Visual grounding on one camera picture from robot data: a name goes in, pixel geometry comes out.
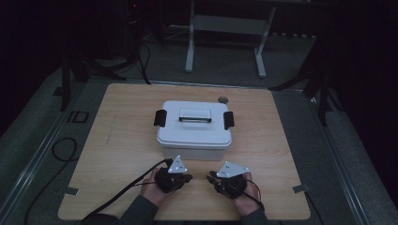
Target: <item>cable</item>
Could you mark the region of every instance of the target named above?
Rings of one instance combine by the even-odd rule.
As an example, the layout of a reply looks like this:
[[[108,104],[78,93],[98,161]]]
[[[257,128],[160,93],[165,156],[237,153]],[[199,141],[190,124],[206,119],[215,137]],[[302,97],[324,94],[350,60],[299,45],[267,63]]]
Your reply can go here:
[[[144,79],[144,81],[146,82],[146,84],[151,84],[150,81],[149,81],[149,79],[148,79],[147,76],[146,76],[146,67],[147,67],[147,65],[148,65],[149,58],[150,58],[150,49],[149,49],[149,47],[147,47],[144,43],[143,43],[143,46],[146,47],[146,49],[148,50],[148,57],[146,58],[145,64],[143,64],[143,60],[141,59],[141,55],[138,54],[138,60],[139,60],[139,62],[140,62],[140,66],[141,66],[141,70],[140,70],[140,69],[138,69],[138,70],[139,70],[139,71],[141,72],[141,74],[143,75],[143,79]]]
[[[63,141],[72,141],[72,142],[73,142],[73,145],[74,145],[74,146],[73,146],[73,149],[72,149],[73,152],[72,152],[72,154],[70,154],[70,156],[69,156],[67,159],[63,159],[63,158],[59,157],[59,156],[55,153],[55,147],[56,147],[59,143],[61,143],[61,142],[63,142]],[[67,167],[67,166],[68,166],[68,164],[69,164],[70,162],[76,161],[76,160],[79,159],[78,157],[77,157],[77,158],[73,158],[74,155],[75,155],[75,153],[76,153],[76,150],[77,150],[77,142],[76,142],[74,139],[72,139],[72,138],[63,138],[63,139],[60,139],[60,140],[56,141],[56,142],[53,144],[53,147],[52,147],[53,156],[54,156],[56,159],[65,162],[65,164],[64,164],[64,166],[62,166],[62,168],[50,179],[50,181],[47,182],[47,184],[41,189],[41,191],[38,193],[38,195],[36,195],[35,199],[30,203],[30,205],[29,205],[29,207],[28,207],[28,209],[27,209],[27,211],[26,211],[26,213],[25,213],[25,216],[24,216],[24,220],[23,220],[23,224],[24,224],[24,225],[27,225],[27,222],[28,222],[28,219],[29,219],[30,211],[32,210],[34,204],[36,203],[36,201],[38,200],[38,198],[41,196],[41,194],[44,192],[44,190],[45,190],[45,189],[52,183],[52,181],[53,181],[53,180],[54,180],[54,179]]]
[[[319,214],[319,211],[318,211],[318,209],[316,208],[316,206],[315,206],[313,200],[311,199],[310,195],[307,193],[307,191],[305,191],[304,194],[305,194],[305,196],[307,196],[308,200],[310,201],[311,205],[313,206],[313,208],[314,208],[314,210],[315,210],[315,212],[316,212],[316,215],[317,215],[318,218],[319,218],[319,221],[320,221],[321,224],[323,225],[323,224],[324,224],[324,221],[323,221],[323,219],[321,218],[321,216],[320,216],[320,214]]]
[[[261,202],[260,188],[258,188],[258,186],[257,186],[253,181],[247,180],[247,179],[245,179],[245,180],[246,180],[246,181],[249,181],[249,182],[251,182],[252,184],[255,185],[255,187],[257,188],[257,190],[258,190],[258,192],[259,192],[260,201],[256,200],[252,195],[250,195],[250,194],[248,194],[248,193],[246,193],[246,192],[244,192],[244,191],[242,191],[242,190],[240,190],[240,189],[237,189],[236,187],[233,187],[233,186],[229,186],[229,187],[232,188],[232,189],[234,189],[234,190],[240,191],[244,196],[246,196],[246,197],[248,197],[249,199],[255,201],[255,202],[258,204],[258,206],[260,206],[260,208],[264,211],[264,210],[265,210],[265,207],[264,207],[263,203]]]
[[[157,168],[159,165],[161,165],[163,162],[165,162],[167,165],[171,164],[170,163],[173,162],[172,159],[168,158],[168,159],[164,159],[158,163],[156,163],[152,168],[150,168],[147,172],[145,172],[144,174],[142,174],[140,177],[138,177],[137,179],[135,179],[133,182],[131,182],[130,184],[128,184],[126,187],[124,187],[119,193],[117,193],[111,200],[109,200],[108,202],[106,202],[105,204],[103,204],[102,206],[98,207],[96,210],[94,210],[93,212],[91,212],[90,214],[88,214],[87,216],[85,216],[84,219],[82,219],[82,224],[85,224],[86,222],[88,222],[88,220],[96,215],[97,213],[99,213],[100,211],[102,211],[103,209],[105,209],[106,207],[108,207],[109,205],[111,205],[114,201],[116,201],[118,198],[120,198],[126,191],[128,191],[130,188],[136,186],[136,184],[138,182],[140,182],[141,180],[144,179],[144,177],[148,174],[151,173],[155,168]]]

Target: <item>black latch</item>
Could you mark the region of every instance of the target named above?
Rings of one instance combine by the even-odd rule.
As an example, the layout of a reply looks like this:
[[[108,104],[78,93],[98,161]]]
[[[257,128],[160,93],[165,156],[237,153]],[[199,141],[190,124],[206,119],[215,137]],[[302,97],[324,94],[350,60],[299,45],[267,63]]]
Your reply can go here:
[[[166,126],[166,117],[167,117],[166,110],[156,111],[155,121],[153,122],[153,126],[160,126],[160,127],[164,128]]]
[[[227,130],[228,128],[234,127],[234,113],[233,112],[225,112],[224,113],[224,129]]]

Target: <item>black tape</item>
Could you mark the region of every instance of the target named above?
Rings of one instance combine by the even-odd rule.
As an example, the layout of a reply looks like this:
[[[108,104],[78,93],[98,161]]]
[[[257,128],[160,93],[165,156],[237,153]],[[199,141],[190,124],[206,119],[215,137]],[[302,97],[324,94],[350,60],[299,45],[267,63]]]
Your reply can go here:
[[[160,126],[160,127],[164,128],[166,126],[166,117],[167,117],[166,110],[156,111],[155,121],[153,122],[153,126]]]
[[[67,189],[65,190],[65,194],[76,196],[77,194],[79,194],[79,189],[73,187],[67,187]]]
[[[235,120],[234,120],[234,113],[233,112],[225,112],[223,114],[223,117],[224,117],[224,129],[225,130],[235,126]]]
[[[299,185],[293,187],[293,190],[295,191],[295,193],[299,193],[301,191],[307,192],[310,190],[310,188],[307,185]]]

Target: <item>wooden table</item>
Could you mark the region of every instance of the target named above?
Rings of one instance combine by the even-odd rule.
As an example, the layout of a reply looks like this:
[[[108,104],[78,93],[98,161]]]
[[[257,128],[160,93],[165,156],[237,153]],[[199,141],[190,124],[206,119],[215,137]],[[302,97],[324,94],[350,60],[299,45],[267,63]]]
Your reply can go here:
[[[109,85],[69,183],[79,193],[65,195],[58,216],[84,218],[164,159],[158,127],[153,126],[155,111],[164,101],[217,102],[218,97],[228,97],[234,112],[232,144],[220,161],[185,160],[193,179],[166,200],[156,219],[238,219],[234,206],[206,180],[208,172],[226,160],[251,170],[269,219],[308,218],[305,195],[292,189],[300,185],[299,175],[268,90],[140,84]],[[102,213],[120,217],[140,189],[130,189]]]

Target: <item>metal frame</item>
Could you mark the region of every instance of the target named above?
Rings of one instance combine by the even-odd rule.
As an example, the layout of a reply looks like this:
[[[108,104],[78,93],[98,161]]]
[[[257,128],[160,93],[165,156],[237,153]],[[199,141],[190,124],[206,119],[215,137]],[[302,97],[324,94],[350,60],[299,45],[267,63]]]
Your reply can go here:
[[[185,71],[193,71],[193,55],[194,55],[194,31],[218,31],[226,33],[239,33],[249,35],[261,35],[261,41],[257,48],[254,48],[254,57],[257,64],[258,75],[261,78],[267,76],[264,67],[262,52],[268,37],[268,31],[271,27],[273,17],[275,15],[276,7],[271,9],[267,20],[251,20],[251,19],[237,19],[227,17],[195,15],[194,10],[195,1],[191,0],[191,19],[190,19],[190,43],[188,45],[187,61],[185,64]]]

